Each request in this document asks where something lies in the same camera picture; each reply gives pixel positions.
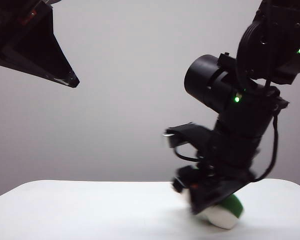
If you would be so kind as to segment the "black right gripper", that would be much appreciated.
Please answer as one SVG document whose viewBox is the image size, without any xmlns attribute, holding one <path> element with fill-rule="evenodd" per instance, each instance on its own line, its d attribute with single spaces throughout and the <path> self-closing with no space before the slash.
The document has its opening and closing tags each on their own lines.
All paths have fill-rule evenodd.
<svg viewBox="0 0 300 240">
<path fill-rule="evenodd" d="M 178 168 L 171 183 L 174 191 L 182 193 L 189 188 L 194 215 L 211 207 L 241 215 L 244 207 L 235 193 L 257 178 L 251 166 L 261 137 L 236 134 L 219 126 L 213 130 L 191 126 L 189 132 L 189 143 L 197 150 L 196 169 Z"/>
</svg>

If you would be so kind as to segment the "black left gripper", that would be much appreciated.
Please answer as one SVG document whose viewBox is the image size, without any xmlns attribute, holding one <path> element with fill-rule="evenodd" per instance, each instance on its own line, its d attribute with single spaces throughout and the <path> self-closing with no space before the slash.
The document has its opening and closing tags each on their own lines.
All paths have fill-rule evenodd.
<svg viewBox="0 0 300 240">
<path fill-rule="evenodd" d="M 79 78 L 61 50 L 53 27 L 26 27 L 14 35 L 37 15 L 40 6 L 51 8 L 52 4 L 52 0 L 0 0 L 0 66 L 76 88 Z"/>
</svg>

